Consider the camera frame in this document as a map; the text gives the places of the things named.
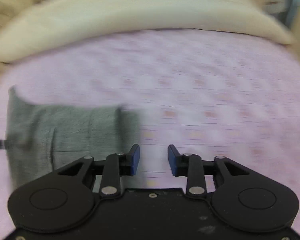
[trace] screw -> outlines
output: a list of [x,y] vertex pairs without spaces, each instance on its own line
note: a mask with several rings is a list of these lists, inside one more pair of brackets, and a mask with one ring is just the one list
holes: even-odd
[[150,198],[156,198],[157,196],[158,196],[158,195],[157,195],[156,193],[150,193],[150,194],[149,194],[149,197],[150,197]]
[[189,192],[192,194],[192,195],[201,195],[205,192],[204,188],[203,187],[191,187],[189,189]]
[[108,186],[108,187],[103,187],[101,189],[101,192],[105,195],[113,195],[115,193],[117,193],[117,189],[115,187],[112,187],[112,186]]

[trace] pink bed sheet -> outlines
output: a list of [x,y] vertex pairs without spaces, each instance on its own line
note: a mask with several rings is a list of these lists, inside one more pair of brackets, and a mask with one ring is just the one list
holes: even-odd
[[[300,64],[283,46],[242,34],[165,30],[42,53],[0,80],[0,138],[12,85],[35,104],[140,109],[140,187],[185,186],[167,161],[167,146],[175,144],[206,160],[232,158],[287,185],[300,201]],[[0,239],[13,230],[10,191],[0,150]],[[293,228],[300,233],[300,210]]]

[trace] patterned fabric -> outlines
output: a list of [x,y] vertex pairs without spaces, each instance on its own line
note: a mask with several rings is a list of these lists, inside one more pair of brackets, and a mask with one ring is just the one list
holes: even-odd
[[[262,38],[200,30],[113,34],[19,63],[0,82],[0,138],[8,88],[34,104],[124,104],[142,114],[139,187],[185,187],[167,146],[205,160],[232,158],[300,201],[300,64]],[[13,229],[0,150],[0,238]],[[213,191],[211,181],[208,183]],[[300,210],[293,224],[300,233]]]

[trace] silver screw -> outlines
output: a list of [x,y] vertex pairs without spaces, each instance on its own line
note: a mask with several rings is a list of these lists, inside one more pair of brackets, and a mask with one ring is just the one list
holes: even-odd
[[150,194],[149,194],[149,197],[150,197],[150,198],[156,198],[157,196],[158,196],[158,195],[157,195],[156,193],[150,193]]
[[103,187],[101,189],[101,192],[105,195],[113,195],[115,193],[117,193],[117,189],[115,187],[112,187],[112,186],[108,186],[108,187]]
[[192,195],[201,195],[204,193],[204,188],[203,187],[191,187],[189,189],[189,192],[192,194]]

